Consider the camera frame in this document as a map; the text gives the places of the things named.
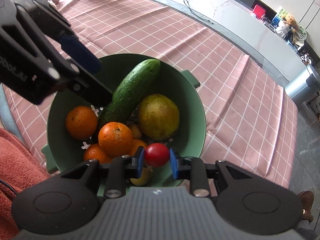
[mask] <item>green basket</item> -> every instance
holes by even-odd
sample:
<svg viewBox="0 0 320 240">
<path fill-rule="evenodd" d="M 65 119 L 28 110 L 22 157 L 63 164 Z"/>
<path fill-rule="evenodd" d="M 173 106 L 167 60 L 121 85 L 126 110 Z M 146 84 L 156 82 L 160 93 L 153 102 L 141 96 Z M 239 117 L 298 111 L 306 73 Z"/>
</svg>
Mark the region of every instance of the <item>green basket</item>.
<svg viewBox="0 0 320 240">
<path fill-rule="evenodd" d="M 140 62 L 149 59 L 139 54 L 116 54 L 101 58 L 102 70 L 95 76 L 111 91 L 114 91 L 122 79 Z M 180 127 L 168 147 L 175 147 L 181 156 L 199 157 L 206 135 L 204 109 L 196 92 L 200 83 L 188 70 L 179 72 L 170 65 L 161 62 L 159 78 L 151 85 L 150 94 L 167 96 L 177 104 L 180 110 Z M 47 159 L 47 171 L 65 171 L 83 161 L 82 141 L 68 134 L 65 118 L 76 106 L 91 106 L 87 101 L 64 90 L 55 96 L 48 118 L 48 145 L 42 152 Z M 151 187 L 175 186 L 179 184 L 172 177 L 170 164 L 156 168 L 153 178 L 147 184 Z"/>
</svg>

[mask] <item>robotic arm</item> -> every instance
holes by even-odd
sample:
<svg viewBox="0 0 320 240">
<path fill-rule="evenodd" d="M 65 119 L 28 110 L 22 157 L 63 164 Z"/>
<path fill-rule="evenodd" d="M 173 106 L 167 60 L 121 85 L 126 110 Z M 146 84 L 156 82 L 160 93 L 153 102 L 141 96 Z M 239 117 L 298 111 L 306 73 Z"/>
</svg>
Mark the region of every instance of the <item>robotic arm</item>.
<svg viewBox="0 0 320 240">
<path fill-rule="evenodd" d="M 46 36 L 61 44 L 65 60 Z M 0 0 L 0 81 L 34 104 L 69 89 L 95 106 L 112 93 L 94 74 L 101 62 L 46 0 Z M 170 149 L 174 179 L 184 187 L 132 187 L 144 149 L 111 164 L 86 161 L 18 194 L 12 216 L 20 239 L 302 239 L 292 228 L 302 204 L 295 194 L 221 160 L 204 164 Z M 211 197 L 208 179 L 218 196 Z M 102 197 L 97 197 L 105 181 Z"/>
</svg>

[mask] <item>brown shoe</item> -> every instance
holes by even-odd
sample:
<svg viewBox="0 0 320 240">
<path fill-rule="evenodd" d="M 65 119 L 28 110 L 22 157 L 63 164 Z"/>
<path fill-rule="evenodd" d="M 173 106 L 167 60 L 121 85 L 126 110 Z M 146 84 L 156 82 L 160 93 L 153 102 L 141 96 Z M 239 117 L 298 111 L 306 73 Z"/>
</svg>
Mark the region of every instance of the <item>brown shoe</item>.
<svg viewBox="0 0 320 240">
<path fill-rule="evenodd" d="M 311 191 L 302 191 L 298 195 L 303 206 L 303 215 L 302 220 L 308 220 L 309 222 L 313 221 L 313 215 L 311 215 L 311 208 L 313 205 L 313 200 L 315 195 Z"/>
</svg>

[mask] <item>tomato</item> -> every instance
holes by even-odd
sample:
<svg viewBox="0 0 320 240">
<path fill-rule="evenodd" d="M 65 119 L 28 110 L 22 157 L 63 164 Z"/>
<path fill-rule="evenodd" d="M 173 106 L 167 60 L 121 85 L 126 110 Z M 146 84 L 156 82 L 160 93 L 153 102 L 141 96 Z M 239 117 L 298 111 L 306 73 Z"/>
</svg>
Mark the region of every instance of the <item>tomato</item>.
<svg viewBox="0 0 320 240">
<path fill-rule="evenodd" d="M 165 145 L 161 143 L 153 143 L 146 148 L 144 156 L 146 162 L 156 168 L 161 167 L 168 162 L 170 153 Z"/>
</svg>

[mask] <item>black wire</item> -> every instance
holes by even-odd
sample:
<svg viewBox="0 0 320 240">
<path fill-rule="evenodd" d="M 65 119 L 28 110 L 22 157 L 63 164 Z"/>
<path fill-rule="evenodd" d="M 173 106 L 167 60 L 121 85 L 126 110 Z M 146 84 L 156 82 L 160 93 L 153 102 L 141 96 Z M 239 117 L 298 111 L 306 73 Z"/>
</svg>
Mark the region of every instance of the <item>black wire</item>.
<svg viewBox="0 0 320 240">
<path fill-rule="evenodd" d="M 15 195 L 18 195 L 18 192 L 11 187 L 8 183 L 4 182 L 3 180 L 0 179 L 0 183 L 4 186 L 6 186 L 9 190 L 11 190 Z"/>
<path fill-rule="evenodd" d="M 211 22 L 210 20 L 207 19 L 203 19 L 202 17 L 200 17 L 199 15 L 197 15 L 191 8 L 190 8 L 190 4 L 188 2 L 188 0 L 183 0 L 184 4 L 189 8 L 190 12 L 196 16 L 199 20 L 202 20 L 204 22 L 210 23 L 210 24 L 214 24 L 213 22 Z"/>
</svg>

